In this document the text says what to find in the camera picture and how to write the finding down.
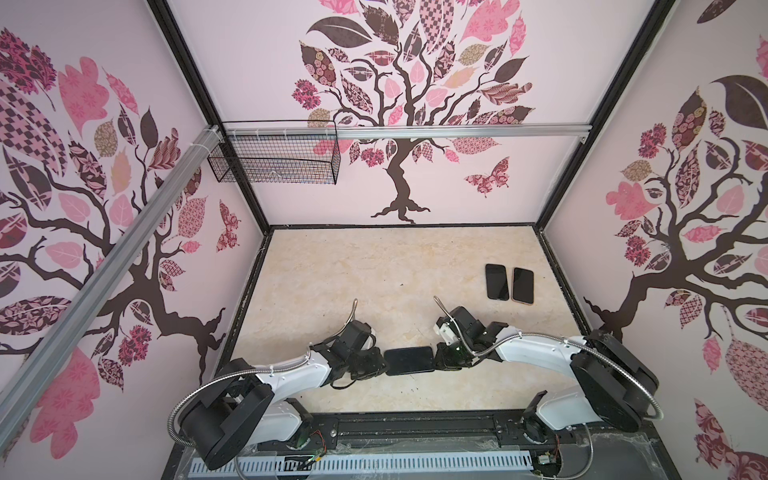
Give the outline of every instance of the wire mesh basket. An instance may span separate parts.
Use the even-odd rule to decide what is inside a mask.
[[[219,182],[237,181],[233,162],[239,161],[249,182],[336,184],[341,164],[336,122],[310,121],[309,127],[306,120],[224,123],[238,128],[227,126],[234,152],[225,154],[230,148],[221,143],[208,157]]]

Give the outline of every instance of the tree mural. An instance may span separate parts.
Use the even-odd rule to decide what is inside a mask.
[[[416,0],[362,2],[360,8],[353,0],[320,3],[347,16],[323,18],[308,31],[325,35],[336,47],[326,51],[300,42],[303,63],[320,89],[301,79],[293,92],[296,101],[312,110],[310,126],[324,127],[329,120],[363,126],[518,124],[533,110],[523,106],[498,110],[532,88],[531,83],[510,83],[525,61],[514,58],[525,40],[522,15],[511,27],[507,20],[519,9],[519,0],[504,5],[501,0],[457,0],[466,4],[464,15],[474,9],[463,31],[455,28],[454,0],[420,0],[418,11]],[[318,108],[321,94],[332,108]],[[483,104],[490,110],[480,113]],[[452,149],[433,138],[339,142],[342,153],[349,151],[351,164],[361,160],[377,167],[388,162],[385,171],[396,197],[373,217],[397,212],[400,220],[410,223],[415,222],[407,212],[429,208],[411,199],[404,162],[409,158],[432,162],[436,151],[459,162],[458,154],[477,154],[495,145],[492,138],[456,138]],[[501,161],[492,175],[465,180],[487,194],[506,185],[507,167],[508,162]]]
[[[3,58],[15,58],[28,48],[5,29],[0,51],[8,56]],[[32,53],[48,58],[38,47]],[[23,61],[16,58],[14,65],[25,65]],[[5,64],[0,67],[9,80],[19,84],[20,77],[9,74]],[[162,185],[161,175],[179,159],[176,129],[161,140],[150,108],[139,115],[128,87],[106,71],[104,74],[111,92],[99,84],[99,68],[87,57],[81,58],[79,70],[66,65],[65,71],[56,72],[51,67],[45,82],[25,74],[44,90],[53,88],[58,76],[61,103],[74,124],[67,144],[30,99],[0,80],[2,163],[8,168],[0,205],[5,205],[4,212],[11,212],[0,219],[0,249],[6,252],[0,254],[0,298],[17,288],[35,292],[34,297],[0,308],[0,333],[18,336],[13,342],[0,343],[0,355],[31,353],[41,338],[25,342],[24,336],[56,323],[70,304],[61,294],[41,291],[61,290],[61,283],[31,284],[57,280],[68,285],[64,289],[68,292],[82,289],[151,193]],[[27,85],[24,92],[34,91],[32,87]],[[113,103],[119,111],[107,112],[112,94],[119,101]],[[104,120],[108,115],[114,116]],[[102,121],[92,140],[82,137],[89,121]],[[128,269],[130,284],[107,301],[94,327],[85,333],[99,336],[90,355],[93,360],[85,358],[96,363],[106,383],[123,389],[124,368],[147,358],[153,338],[176,334],[190,336],[197,343],[202,380],[208,349],[218,349],[223,340],[223,335],[215,338],[214,333],[224,309],[204,322],[166,307],[165,295],[176,291],[174,278],[185,273],[178,259],[200,247],[193,240],[203,226],[207,201],[194,196],[200,179],[198,169]],[[220,212],[225,230],[217,251],[237,245],[235,230],[240,222],[221,202]],[[37,241],[28,239],[29,246],[20,250],[26,237],[36,236]]]
[[[745,332],[768,340],[768,147],[726,135],[730,121],[768,131],[768,86],[746,75],[714,83],[725,87],[727,116],[714,109],[707,115],[697,89],[674,120],[671,144],[663,124],[641,135],[642,159],[622,171],[631,183],[620,182],[606,196],[614,213],[629,220],[616,233],[634,266],[627,295],[615,311],[584,300],[603,320],[601,329],[621,339],[649,290],[673,289],[664,306],[680,308],[681,328],[703,318],[703,358],[712,371],[720,366],[725,341],[713,324],[719,305],[730,331],[728,369],[768,410],[768,354],[737,338]]]

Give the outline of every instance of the pink wallpaper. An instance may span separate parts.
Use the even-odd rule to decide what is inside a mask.
[[[683,478],[768,478],[765,18],[684,2],[547,230],[592,325],[659,375]]]
[[[25,3],[2,17],[4,386],[204,122],[143,2]],[[259,242],[237,186],[204,164],[2,453],[0,475],[159,476],[172,446],[164,419],[211,374]]]

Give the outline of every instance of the smartphone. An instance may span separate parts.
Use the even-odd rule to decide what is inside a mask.
[[[435,355],[431,346],[387,350],[384,360],[389,364],[386,371],[389,376],[435,371]]]
[[[485,288],[491,300],[509,300],[507,267],[494,263],[485,264]]]
[[[533,305],[533,272],[517,267],[512,271],[512,299]]]

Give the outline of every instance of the wall decal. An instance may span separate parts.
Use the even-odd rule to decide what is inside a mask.
[[[418,5],[415,0],[363,4],[362,13],[354,2],[345,6],[330,0],[321,3],[346,16],[323,18],[310,27],[310,31],[325,35],[333,48],[323,50],[300,42],[302,61],[316,84],[299,80],[293,97],[304,108],[315,108],[310,113],[311,126],[324,127],[323,121],[331,119],[361,126],[518,124],[534,110],[509,106],[533,87],[531,83],[509,83],[522,70],[525,58],[501,61],[505,55],[516,55],[525,40],[522,17],[512,26],[506,20],[519,9],[519,0],[507,0],[503,5],[501,0],[457,2],[466,4],[465,13],[476,7],[464,31],[453,28],[453,0],[420,0]],[[417,18],[405,28],[414,12]],[[457,58],[457,44],[470,37],[492,43],[466,42]],[[370,48],[365,58],[344,50],[362,45]],[[324,98],[324,108],[317,108],[320,100],[312,100],[315,93]],[[489,106],[482,114],[481,100]],[[499,111],[498,105],[505,108]],[[407,212],[429,212],[410,198],[411,187],[403,169],[409,158],[414,162],[445,158],[458,163],[457,154],[477,154],[498,145],[491,138],[455,139],[452,150],[441,143],[433,138],[352,143],[349,163],[360,158],[367,167],[383,165],[395,187],[395,200],[372,217],[396,212],[400,220],[415,223]],[[490,176],[472,176],[478,178],[473,185],[484,194],[493,186],[506,185],[508,176],[503,172],[508,162],[508,158],[499,162]]]

